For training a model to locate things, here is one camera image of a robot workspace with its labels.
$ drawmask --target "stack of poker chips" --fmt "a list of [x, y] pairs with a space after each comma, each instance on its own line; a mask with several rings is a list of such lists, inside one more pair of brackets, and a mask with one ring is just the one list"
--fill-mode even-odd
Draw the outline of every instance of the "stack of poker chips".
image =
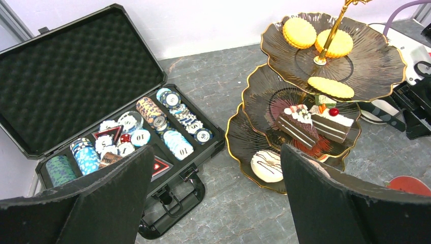
[[61, 186], [76, 179], [69, 159], [66, 156], [54, 157], [46, 163], [46, 170], [54, 187]]
[[181, 103], [181, 97], [177, 92], [162, 88], [157, 91], [156, 98], [169, 109], [169, 112], [199, 144], [203, 145], [212, 138], [212, 132], [204, 128], [202, 121], [198, 120], [184, 103]]
[[167, 131], [162, 135], [162, 139], [169, 150], [180, 161], [194, 151], [192, 145], [178, 131]]
[[99, 155], [93, 147], [93, 144], [87, 138], [76, 139], [70, 145], [70, 150], [78, 163], [82, 175], [88, 175], [99, 169]]
[[131, 135], [136, 130], [142, 129], [144, 119], [138, 112], [129, 111], [120, 116], [117, 123], [123, 126], [123, 134]]
[[157, 129], [166, 123], [167, 119], [164, 112], [148, 97], [143, 97], [136, 103], [136, 110], [153, 129]]

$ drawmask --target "slice of cake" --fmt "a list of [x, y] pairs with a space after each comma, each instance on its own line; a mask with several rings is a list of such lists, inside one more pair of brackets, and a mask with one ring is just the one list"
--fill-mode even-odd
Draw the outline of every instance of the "slice of cake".
[[342, 116], [337, 108], [314, 105], [310, 113], [317, 132], [338, 143], [344, 142], [354, 122], [353, 119]]
[[313, 148], [319, 140], [319, 134], [313, 128], [311, 114], [304, 104], [286, 108], [275, 120], [275, 125], [308, 149]]

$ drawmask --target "marble floor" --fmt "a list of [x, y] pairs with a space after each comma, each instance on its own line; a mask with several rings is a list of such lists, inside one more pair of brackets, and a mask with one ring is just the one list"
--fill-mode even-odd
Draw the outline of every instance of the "marble floor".
[[[427, 44], [420, 36], [423, 27], [413, 21], [393, 27]], [[265, 62], [259, 45], [160, 61], [168, 83], [177, 84], [224, 130], [241, 103], [248, 74]], [[345, 160], [348, 174], [381, 186], [411, 175], [431, 186], [430, 138], [411, 141], [390, 126], [363, 120], [360, 125], [362, 134]], [[203, 202], [161, 238], [149, 241], [138, 235], [136, 243], [298, 243], [288, 197], [242, 175], [226, 149], [205, 163], [199, 176], [207, 189]], [[190, 192], [183, 185], [174, 189], [180, 197]], [[156, 218], [161, 209], [155, 206], [146, 214]]]

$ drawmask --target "case handle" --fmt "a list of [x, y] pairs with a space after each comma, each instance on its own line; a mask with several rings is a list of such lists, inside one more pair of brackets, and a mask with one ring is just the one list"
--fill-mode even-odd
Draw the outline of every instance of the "case handle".
[[201, 179], [196, 174], [197, 170], [187, 175], [188, 182], [193, 185], [193, 191], [190, 192], [181, 201], [172, 194], [172, 197], [177, 202], [170, 210], [163, 204], [166, 213], [156, 220], [152, 225], [149, 225], [144, 218], [141, 218], [139, 225], [139, 234], [148, 240], [153, 240], [161, 237], [172, 226], [174, 226], [182, 217], [188, 214], [193, 208], [202, 202], [205, 196], [205, 186]]

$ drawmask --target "donut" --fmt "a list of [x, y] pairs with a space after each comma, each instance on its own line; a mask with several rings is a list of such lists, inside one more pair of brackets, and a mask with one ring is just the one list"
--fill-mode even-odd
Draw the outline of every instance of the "donut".
[[269, 150], [261, 150], [252, 157], [254, 174], [266, 183], [279, 182], [283, 179], [280, 155]]

